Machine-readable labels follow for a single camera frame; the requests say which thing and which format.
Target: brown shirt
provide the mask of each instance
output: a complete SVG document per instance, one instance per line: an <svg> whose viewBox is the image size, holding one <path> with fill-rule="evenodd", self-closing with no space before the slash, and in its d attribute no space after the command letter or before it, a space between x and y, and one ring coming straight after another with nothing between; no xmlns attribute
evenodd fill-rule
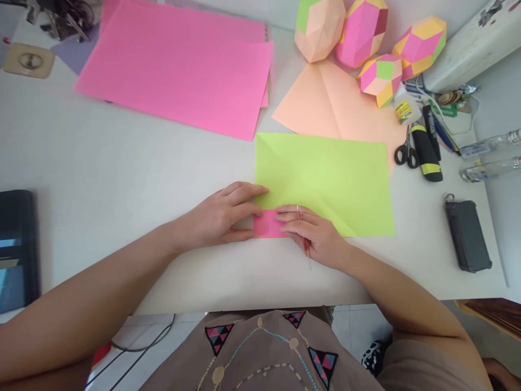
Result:
<svg viewBox="0 0 521 391"><path fill-rule="evenodd" d="M409 340L389 347L375 379L306 310L208 314L141 391L199 389L486 390L443 353Z"/></svg>

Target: triangle embroidery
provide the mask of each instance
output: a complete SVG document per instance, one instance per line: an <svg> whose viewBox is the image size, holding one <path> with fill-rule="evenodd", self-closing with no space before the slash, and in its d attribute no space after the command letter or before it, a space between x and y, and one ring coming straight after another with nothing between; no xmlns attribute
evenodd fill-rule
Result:
<svg viewBox="0 0 521 391"><path fill-rule="evenodd" d="M230 335L233 326L234 325L231 324L217 327L205 327L206 337L210 341L210 345L212 346L215 356L217 356L221 351L221 348Z"/></svg>
<svg viewBox="0 0 521 391"><path fill-rule="evenodd" d="M305 311L299 311L291 312L289 314L283 314L282 316L289 320L289 323L291 323L294 328L298 329L298 327L300 326L300 322L302 321L302 318L305 314Z"/></svg>
<svg viewBox="0 0 521 391"><path fill-rule="evenodd" d="M313 366L315 367L320 380L322 380L322 383L324 383L326 389L329 390L329 383L331 382L331 377L333 376L338 354L323 352L313 348L308 348L308 352L311 357L311 362L313 362Z"/></svg>

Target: yellow highlighter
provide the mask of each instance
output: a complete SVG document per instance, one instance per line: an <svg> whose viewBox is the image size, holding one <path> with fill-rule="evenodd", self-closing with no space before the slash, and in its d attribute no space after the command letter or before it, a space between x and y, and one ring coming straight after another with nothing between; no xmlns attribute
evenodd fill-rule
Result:
<svg viewBox="0 0 521 391"><path fill-rule="evenodd" d="M430 182L441 182L443 180L443 174L441 172L440 161L436 156L436 151L427 134L426 128L416 124L412 127L411 132L425 179Z"/></svg>

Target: desk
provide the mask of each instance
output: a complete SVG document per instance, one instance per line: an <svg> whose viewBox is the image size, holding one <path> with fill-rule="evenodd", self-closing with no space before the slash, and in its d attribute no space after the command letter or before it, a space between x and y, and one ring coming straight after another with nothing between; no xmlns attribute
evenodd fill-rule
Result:
<svg viewBox="0 0 521 391"><path fill-rule="evenodd" d="M273 29L272 37L272 102L261 111L257 131L289 133L271 114L306 63L293 33ZM24 20L13 42L55 44ZM60 59L46 80L0 73L0 190L37 194L44 292L231 182L255 180L254 142L85 97L74 92L76 79ZM350 242L439 299L503 297L507 288L485 187L458 177L457 156L442 149L442 157L439 184L427 182L420 170L395 168L394 237ZM458 268L443 210L449 192L477 203L491 270ZM291 239L192 251L169 266L136 313L371 302L353 279L312 264L310 271Z"/></svg>

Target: small pink paper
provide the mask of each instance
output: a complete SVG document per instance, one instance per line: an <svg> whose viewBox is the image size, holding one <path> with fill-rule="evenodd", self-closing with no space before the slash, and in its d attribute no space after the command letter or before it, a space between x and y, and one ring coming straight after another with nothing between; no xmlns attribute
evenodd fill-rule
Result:
<svg viewBox="0 0 521 391"><path fill-rule="evenodd" d="M264 210L262 217L253 216L253 229L259 234L259 239L286 238L281 232L284 222L275 220L276 210Z"/></svg>
<svg viewBox="0 0 521 391"><path fill-rule="evenodd" d="M220 33L213 31L212 24L201 24L215 17L154 3L121 2L76 90L251 141L271 64L272 42L239 42L228 38L236 30L224 22Z"/></svg>
<svg viewBox="0 0 521 391"><path fill-rule="evenodd" d="M120 3L123 0L104 0L103 8L101 9L101 22L100 22L100 34L104 34L107 26L109 25L110 19L116 13ZM150 4L152 7L157 4L143 2L143 4ZM186 6L190 6L191 2L186 2ZM227 39L238 39L240 41L250 43L265 42L265 25L263 22L258 22L250 19L236 18L226 15L213 14L211 12L201 12L196 8L191 9L189 7L183 8L186 10L186 17L191 20L198 20L198 23L202 26L209 26L213 30L212 34L222 34ZM268 107L268 83L264 89L264 95L262 96L261 107Z"/></svg>

